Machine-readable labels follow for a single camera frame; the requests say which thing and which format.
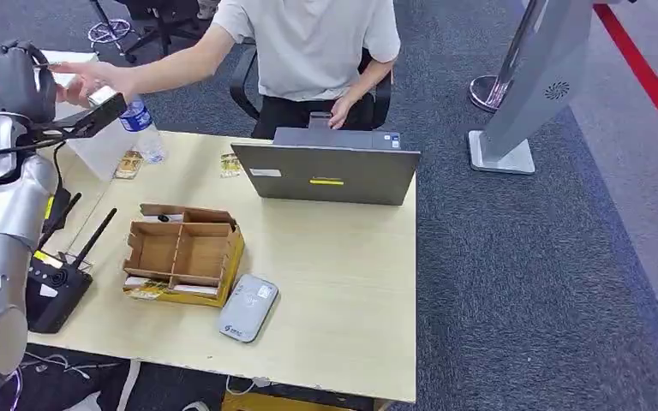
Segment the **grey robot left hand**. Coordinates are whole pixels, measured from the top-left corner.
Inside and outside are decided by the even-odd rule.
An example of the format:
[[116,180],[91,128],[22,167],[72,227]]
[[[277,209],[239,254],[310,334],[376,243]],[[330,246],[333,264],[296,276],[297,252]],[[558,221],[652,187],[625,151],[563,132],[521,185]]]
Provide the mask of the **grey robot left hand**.
[[0,45],[0,115],[24,122],[31,130],[64,131],[68,139],[91,138],[128,108],[114,92],[102,103],[56,119],[57,83],[44,53],[27,41]]

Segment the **person's left hand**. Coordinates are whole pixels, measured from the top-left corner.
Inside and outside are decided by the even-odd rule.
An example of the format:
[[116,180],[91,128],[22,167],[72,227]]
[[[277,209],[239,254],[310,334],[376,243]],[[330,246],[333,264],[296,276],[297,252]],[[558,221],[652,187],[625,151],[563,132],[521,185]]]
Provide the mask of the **person's left hand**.
[[349,95],[345,95],[335,101],[331,109],[331,118],[328,121],[328,126],[331,129],[340,129],[346,123],[351,108],[356,103],[356,100]]

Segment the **person's right hand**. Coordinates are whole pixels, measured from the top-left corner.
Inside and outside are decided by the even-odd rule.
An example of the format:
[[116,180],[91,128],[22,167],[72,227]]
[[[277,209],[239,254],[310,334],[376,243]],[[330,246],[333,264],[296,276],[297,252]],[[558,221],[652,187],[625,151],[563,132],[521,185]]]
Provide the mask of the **person's right hand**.
[[130,68],[120,68],[110,63],[52,63],[52,73],[72,74],[74,77],[67,86],[57,86],[57,101],[68,102],[88,108],[88,96],[100,88],[108,86],[121,93],[125,100],[136,94],[135,83],[130,78]]

